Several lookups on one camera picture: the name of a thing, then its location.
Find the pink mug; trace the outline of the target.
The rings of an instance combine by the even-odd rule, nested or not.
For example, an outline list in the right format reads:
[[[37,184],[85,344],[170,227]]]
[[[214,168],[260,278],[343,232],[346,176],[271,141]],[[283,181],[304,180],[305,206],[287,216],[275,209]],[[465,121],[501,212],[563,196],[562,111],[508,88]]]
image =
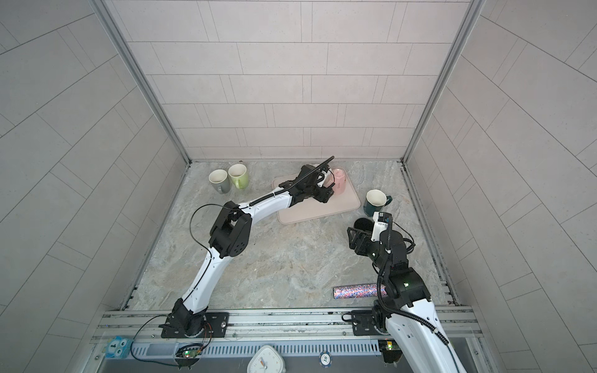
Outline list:
[[[341,195],[345,192],[347,175],[343,169],[333,169],[333,191],[335,195]]]

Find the dark green mug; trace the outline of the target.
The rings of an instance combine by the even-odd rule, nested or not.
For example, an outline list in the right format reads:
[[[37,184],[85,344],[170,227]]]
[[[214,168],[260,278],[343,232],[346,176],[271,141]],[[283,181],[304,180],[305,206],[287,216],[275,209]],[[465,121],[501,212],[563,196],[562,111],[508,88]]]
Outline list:
[[[377,189],[370,190],[365,196],[363,211],[368,217],[372,217],[376,212],[381,211],[392,201],[393,198],[390,195],[386,195],[384,192]]]

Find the light green mug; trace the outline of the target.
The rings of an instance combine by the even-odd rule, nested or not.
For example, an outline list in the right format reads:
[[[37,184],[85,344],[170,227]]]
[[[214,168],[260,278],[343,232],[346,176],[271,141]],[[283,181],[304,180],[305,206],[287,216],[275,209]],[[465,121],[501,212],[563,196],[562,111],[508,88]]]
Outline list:
[[[248,187],[249,175],[247,167],[244,164],[237,163],[233,166],[230,166],[228,174],[231,183],[235,186],[236,189],[244,190]]]

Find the grey mug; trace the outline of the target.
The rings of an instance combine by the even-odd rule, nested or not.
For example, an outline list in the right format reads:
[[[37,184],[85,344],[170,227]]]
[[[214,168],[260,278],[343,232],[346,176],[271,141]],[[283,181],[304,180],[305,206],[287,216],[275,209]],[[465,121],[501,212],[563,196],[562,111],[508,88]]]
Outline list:
[[[219,194],[228,194],[231,191],[232,185],[226,170],[216,169],[209,174],[208,179]]]

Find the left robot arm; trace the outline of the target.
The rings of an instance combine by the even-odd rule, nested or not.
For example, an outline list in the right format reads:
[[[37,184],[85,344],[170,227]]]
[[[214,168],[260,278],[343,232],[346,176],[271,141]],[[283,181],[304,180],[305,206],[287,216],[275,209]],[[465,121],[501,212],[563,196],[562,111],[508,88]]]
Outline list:
[[[330,162],[333,159],[331,156],[318,166],[304,165],[295,179],[280,183],[258,199],[241,204],[229,201],[222,205],[210,229],[205,261],[191,287],[177,299],[165,323],[160,325],[162,338],[193,338],[208,330],[206,313],[211,294],[229,262],[247,248],[253,225],[306,199],[326,204],[334,194],[332,185],[324,185],[332,174]]]

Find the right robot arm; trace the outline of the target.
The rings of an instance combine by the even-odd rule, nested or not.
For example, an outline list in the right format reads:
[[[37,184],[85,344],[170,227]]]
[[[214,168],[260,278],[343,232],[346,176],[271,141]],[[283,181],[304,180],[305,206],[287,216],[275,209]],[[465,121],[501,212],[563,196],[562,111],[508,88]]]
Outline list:
[[[377,270],[373,323],[397,342],[412,371],[465,372],[438,319],[431,293],[408,262],[413,239],[388,225],[372,232],[348,228],[347,233],[349,248],[371,259]]]

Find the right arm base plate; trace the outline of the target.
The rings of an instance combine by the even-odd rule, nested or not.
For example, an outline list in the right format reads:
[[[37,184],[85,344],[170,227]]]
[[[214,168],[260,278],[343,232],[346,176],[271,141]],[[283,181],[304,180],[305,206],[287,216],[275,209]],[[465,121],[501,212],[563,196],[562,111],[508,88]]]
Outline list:
[[[356,337],[390,335],[386,330],[383,314],[373,309],[344,312],[341,319],[351,325]]]

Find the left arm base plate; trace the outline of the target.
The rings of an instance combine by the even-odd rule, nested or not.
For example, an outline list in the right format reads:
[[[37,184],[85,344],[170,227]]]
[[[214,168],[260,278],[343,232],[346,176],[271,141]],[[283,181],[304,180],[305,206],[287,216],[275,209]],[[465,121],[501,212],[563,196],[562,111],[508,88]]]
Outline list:
[[[160,337],[167,338],[223,338],[228,327],[228,312],[200,312],[194,315],[169,314],[164,323]]]

